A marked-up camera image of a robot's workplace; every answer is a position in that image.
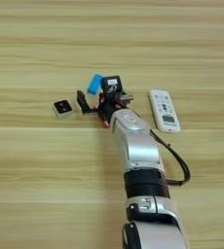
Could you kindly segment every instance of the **wood grain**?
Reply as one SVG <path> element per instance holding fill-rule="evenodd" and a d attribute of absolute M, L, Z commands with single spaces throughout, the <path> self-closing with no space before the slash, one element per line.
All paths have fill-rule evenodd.
<path fill-rule="evenodd" d="M 193 175 L 172 197 L 192 249 L 224 248 L 224 1 L 0 0 L 0 249 L 121 248 L 119 154 L 75 102 L 97 72 L 120 75 L 154 128 L 147 91 L 171 93 L 182 132 L 159 134 Z"/>

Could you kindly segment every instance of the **blue object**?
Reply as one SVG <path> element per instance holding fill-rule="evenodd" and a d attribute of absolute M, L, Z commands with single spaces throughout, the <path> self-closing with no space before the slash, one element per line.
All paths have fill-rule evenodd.
<path fill-rule="evenodd" d="M 103 78 L 103 76 L 100 74 L 95 74 L 93 76 L 93 80 L 92 80 L 90 86 L 88 87 L 88 93 L 93 94 L 93 95 L 96 95 L 98 93 L 99 88 L 100 88 L 100 82 L 101 82 L 102 78 Z"/>

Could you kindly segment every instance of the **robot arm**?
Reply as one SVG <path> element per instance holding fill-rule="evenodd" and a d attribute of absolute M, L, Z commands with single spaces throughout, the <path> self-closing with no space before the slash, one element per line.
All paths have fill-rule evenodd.
<path fill-rule="evenodd" d="M 101 87 L 97 109 L 90 109 L 79 91 L 78 102 L 84 114 L 98 113 L 110 125 L 122 154 L 129 220 L 123 228 L 124 249 L 189 249 L 168 191 L 168 184 L 181 186 L 189 181 L 189 168 L 144 120 L 127 108 L 133 96 L 123 92 L 119 76 L 104 77 Z M 178 160 L 185 174 L 183 181 L 166 179 L 156 141 Z"/>
<path fill-rule="evenodd" d="M 124 248 L 188 249 L 150 127 L 130 109 L 114 112 L 110 125 L 122 153 L 128 196 Z"/>

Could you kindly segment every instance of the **white remote control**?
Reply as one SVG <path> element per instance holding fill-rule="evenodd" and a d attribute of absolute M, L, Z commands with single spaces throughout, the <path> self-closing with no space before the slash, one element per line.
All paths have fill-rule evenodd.
<path fill-rule="evenodd" d="M 166 132 L 179 132 L 179 121 L 169 93 L 165 90 L 152 89 L 149 91 L 149 98 L 158 129 Z"/>

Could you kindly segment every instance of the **black cable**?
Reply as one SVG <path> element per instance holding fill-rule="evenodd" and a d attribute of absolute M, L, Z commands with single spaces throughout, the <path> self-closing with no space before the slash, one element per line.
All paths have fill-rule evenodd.
<path fill-rule="evenodd" d="M 166 142 L 164 142 L 164 140 L 162 140 L 152 129 L 150 129 L 150 134 L 151 136 L 160 144 L 162 144 L 165 148 L 167 148 L 170 153 L 175 157 L 175 159 L 178 161 L 180 167 L 183 170 L 184 173 L 184 180 L 181 181 L 176 181 L 176 180 L 167 180 L 168 184 L 171 186 L 182 186 L 186 183 L 188 183 L 191 179 L 191 173 L 189 170 L 189 167 L 187 165 L 187 163 L 184 161 L 184 159 L 182 159 L 180 157 L 180 155 L 178 155 L 170 146 L 170 144 L 167 144 Z"/>

